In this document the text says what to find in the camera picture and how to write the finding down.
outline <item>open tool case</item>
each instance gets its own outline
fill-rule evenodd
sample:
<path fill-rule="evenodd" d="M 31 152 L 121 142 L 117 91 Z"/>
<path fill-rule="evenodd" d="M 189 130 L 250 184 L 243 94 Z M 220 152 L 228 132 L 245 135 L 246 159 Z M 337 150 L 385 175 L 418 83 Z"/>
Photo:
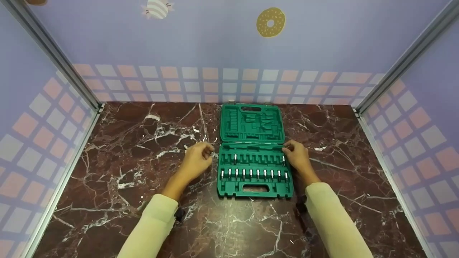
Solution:
<path fill-rule="evenodd" d="M 282 152 L 285 133 L 278 107 L 224 104 L 220 137 L 220 196 L 292 197 L 291 169 Z M 244 191 L 244 186 L 260 186 L 267 191 Z"/>

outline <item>cream sleeve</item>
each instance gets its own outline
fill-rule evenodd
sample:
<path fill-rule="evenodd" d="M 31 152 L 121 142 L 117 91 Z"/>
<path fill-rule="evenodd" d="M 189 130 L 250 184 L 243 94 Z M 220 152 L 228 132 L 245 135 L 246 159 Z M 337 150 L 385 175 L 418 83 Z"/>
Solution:
<path fill-rule="evenodd" d="M 330 258 L 373 258 L 335 192 L 326 183 L 306 187 L 306 207 Z"/>
<path fill-rule="evenodd" d="M 127 238 L 118 258 L 155 258 L 174 225 L 178 203 L 155 194 Z"/>

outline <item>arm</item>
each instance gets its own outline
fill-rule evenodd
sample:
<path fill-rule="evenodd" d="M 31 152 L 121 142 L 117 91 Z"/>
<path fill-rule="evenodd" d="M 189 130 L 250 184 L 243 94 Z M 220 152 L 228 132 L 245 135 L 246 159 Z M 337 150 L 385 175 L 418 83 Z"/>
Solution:
<path fill-rule="evenodd" d="M 175 222 L 178 200 L 187 185 L 211 164 L 213 147 L 199 142 L 190 147 L 178 171 L 169 179 L 162 194 L 155 194 L 132 230 L 118 258 L 154 258 Z"/>
<path fill-rule="evenodd" d="M 306 207 L 331 258 L 372 258 L 362 235 L 331 189 L 322 183 L 309 161 L 308 150 L 290 140 L 282 151 L 306 183 Z"/>

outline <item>purple wall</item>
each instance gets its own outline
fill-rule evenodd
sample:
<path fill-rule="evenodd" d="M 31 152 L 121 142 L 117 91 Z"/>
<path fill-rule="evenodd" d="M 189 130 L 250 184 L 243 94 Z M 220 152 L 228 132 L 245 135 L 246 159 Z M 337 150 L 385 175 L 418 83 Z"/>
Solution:
<path fill-rule="evenodd" d="M 19 257 L 93 112 L 0 4 L 0 257 Z"/>
<path fill-rule="evenodd" d="M 459 22 L 364 115 L 435 257 L 459 253 Z"/>
<path fill-rule="evenodd" d="M 31 8 L 70 61 L 90 67 L 81 75 L 98 80 L 102 101 L 356 106 L 447 3 L 177 0 L 164 19 L 141 14 L 147 0 Z M 256 22 L 270 7 L 285 26 L 264 38 Z"/>

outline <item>brown marble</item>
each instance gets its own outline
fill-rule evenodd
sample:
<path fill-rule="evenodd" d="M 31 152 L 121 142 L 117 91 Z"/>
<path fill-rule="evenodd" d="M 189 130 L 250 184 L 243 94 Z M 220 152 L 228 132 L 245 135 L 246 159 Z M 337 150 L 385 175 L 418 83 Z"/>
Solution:
<path fill-rule="evenodd" d="M 221 106 L 108 103 L 59 200 L 34 257 L 115 257 L 142 208 L 161 191 L 185 148 L 218 150 Z M 425 257 L 349 106 L 282 105 L 285 134 L 309 148 L 377 258 Z M 217 195 L 217 159 L 180 201 L 186 211 L 162 258 L 328 257 L 304 206 L 290 200 Z"/>

